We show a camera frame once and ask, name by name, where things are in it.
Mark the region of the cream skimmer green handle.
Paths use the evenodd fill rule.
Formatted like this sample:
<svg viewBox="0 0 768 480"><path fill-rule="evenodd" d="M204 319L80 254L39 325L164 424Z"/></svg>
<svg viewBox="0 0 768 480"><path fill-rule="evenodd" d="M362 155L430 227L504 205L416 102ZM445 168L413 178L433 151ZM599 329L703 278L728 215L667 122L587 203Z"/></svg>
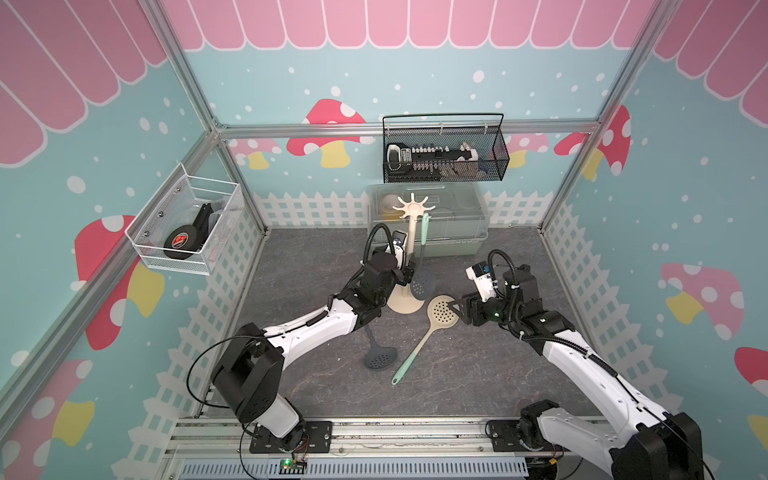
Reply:
<svg viewBox="0 0 768 480"><path fill-rule="evenodd" d="M393 386L398 385L406 376L409 368L416 360L418 354L427 343L429 338L439 330L445 330L453 327L459 320L449 310L449 303L455 299L449 295L439 295L434 297L427 307L427 318L429 328L413 351L409 354L403 364L398 368L391 379Z"/></svg>

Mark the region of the cream utensil rack stand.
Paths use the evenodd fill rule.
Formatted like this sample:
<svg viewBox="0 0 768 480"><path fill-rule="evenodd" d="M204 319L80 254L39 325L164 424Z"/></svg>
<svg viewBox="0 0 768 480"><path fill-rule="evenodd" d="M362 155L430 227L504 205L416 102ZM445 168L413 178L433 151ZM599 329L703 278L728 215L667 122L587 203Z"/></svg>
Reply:
<svg viewBox="0 0 768 480"><path fill-rule="evenodd" d="M411 193L409 201L401 197L398 197L397 200L399 204L395 205L393 209L402 213L401 219L408 220L406 248L402 258L403 274L407 274L407 276L404 285L397 285L395 287L392 295L389 297L387 306L395 313L411 314L418 311L424 303L423 300L419 300L413 295L411 287L415 275L415 263L411 263L411 260L415 249L417 222L428 211L433 210L434 206L426 206L426 202L429 200L428 196L418 201L414 193Z"/></svg>

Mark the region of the grey skimmer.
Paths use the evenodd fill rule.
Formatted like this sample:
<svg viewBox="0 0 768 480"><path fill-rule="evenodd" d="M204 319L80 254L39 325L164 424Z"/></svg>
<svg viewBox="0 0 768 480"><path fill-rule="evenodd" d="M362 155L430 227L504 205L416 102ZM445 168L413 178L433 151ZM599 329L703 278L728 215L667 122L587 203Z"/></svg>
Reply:
<svg viewBox="0 0 768 480"><path fill-rule="evenodd" d="M420 301L425 301L430 297L436 285L436 274L424 264L426 253L426 244L429 231L430 215L426 213L422 217L422 227L420 236L420 250L417 268L415 269L412 281L410 283L413 297Z"/></svg>
<svg viewBox="0 0 768 480"><path fill-rule="evenodd" d="M370 370L383 370L391 366L398 357L398 350L394 347L383 347L377 343L369 325L364 326L364 331L369 340L370 349L363 358L363 365Z"/></svg>

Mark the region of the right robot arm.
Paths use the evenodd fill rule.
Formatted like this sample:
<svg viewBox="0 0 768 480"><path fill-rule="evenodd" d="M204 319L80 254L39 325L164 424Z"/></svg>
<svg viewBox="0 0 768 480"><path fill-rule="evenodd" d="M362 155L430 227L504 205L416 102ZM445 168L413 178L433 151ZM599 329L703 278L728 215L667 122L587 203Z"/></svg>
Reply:
<svg viewBox="0 0 768 480"><path fill-rule="evenodd" d="M562 447L614 479L711 479L702 432L631 385L563 314L547 310L527 264L499 249L466 270L476 290L450 307L469 325L493 322L563 372L609 424L601 429L551 400L520 412L516 439L529 451Z"/></svg>

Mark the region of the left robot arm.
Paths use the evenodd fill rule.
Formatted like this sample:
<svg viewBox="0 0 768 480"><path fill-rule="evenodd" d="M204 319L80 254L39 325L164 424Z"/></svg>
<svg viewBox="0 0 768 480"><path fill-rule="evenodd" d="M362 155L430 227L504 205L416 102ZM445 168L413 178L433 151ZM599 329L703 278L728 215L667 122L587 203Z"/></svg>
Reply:
<svg viewBox="0 0 768 480"><path fill-rule="evenodd" d="M305 448L310 434L304 417L279 394L282 372L322 344L366 327L382 315L397 286L410 282L415 230L372 227L358 270L325 305L292 321L262 329L254 323L215 344L224 351L211 381L243 427L266 429L279 449Z"/></svg>

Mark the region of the green clear-lid storage box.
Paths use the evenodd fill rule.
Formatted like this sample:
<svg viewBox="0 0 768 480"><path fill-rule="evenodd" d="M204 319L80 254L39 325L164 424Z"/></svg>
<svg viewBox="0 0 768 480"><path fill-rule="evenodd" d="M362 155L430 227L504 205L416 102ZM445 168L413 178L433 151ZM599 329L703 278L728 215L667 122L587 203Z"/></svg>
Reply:
<svg viewBox="0 0 768 480"><path fill-rule="evenodd" d="M469 256L488 238L485 201L472 183L382 184L367 189L369 225L388 225L391 232L406 233L409 221L397 208L414 197L430 215L426 237L427 257Z"/></svg>

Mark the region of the black tape roll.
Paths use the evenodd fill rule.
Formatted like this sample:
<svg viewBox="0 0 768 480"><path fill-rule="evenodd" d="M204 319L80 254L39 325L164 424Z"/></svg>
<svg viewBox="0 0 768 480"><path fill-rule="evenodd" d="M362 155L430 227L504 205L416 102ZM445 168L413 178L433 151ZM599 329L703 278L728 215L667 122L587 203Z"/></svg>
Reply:
<svg viewBox="0 0 768 480"><path fill-rule="evenodd" d="M210 233L212 213L211 204L204 203L191 224L178 227L166 238L163 253L171 259L186 260L200 251Z"/></svg>

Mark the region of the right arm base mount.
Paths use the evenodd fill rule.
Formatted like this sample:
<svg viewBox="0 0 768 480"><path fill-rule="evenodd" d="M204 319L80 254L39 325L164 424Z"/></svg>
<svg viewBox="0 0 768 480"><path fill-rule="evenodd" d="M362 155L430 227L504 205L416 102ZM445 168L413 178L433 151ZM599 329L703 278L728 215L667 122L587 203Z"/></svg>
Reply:
<svg viewBox="0 0 768 480"><path fill-rule="evenodd" d="M565 450L544 439L538 419L544 412L559 407L554 401L541 400L524 407L517 419L487 421L484 432L491 441L493 451L544 452L557 458Z"/></svg>

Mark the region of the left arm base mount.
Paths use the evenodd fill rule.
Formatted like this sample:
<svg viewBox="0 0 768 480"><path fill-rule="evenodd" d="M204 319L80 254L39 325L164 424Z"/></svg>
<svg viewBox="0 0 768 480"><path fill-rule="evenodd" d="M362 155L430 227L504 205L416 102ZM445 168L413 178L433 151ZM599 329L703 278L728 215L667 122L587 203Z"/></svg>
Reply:
<svg viewBox="0 0 768 480"><path fill-rule="evenodd" d="M299 423L283 438L273 435L266 427L259 425L251 438L251 454L277 453L328 453L333 431L331 421L307 421Z"/></svg>

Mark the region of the clear wall bin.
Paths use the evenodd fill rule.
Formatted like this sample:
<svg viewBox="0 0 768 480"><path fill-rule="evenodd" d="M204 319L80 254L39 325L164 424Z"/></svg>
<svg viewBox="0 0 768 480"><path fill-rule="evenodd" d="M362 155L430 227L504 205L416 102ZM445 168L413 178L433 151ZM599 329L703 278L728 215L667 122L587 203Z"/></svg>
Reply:
<svg viewBox="0 0 768 480"><path fill-rule="evenodd" d="M202 249L186 260L168 258L163 253L166 238L178 227L191 224L204 203L211 204L213 213ZM191 175L179 164L170 184L161 188L132 220L125 235L149 269L208 276L223 256L243 210L239 184Z"/></svg>

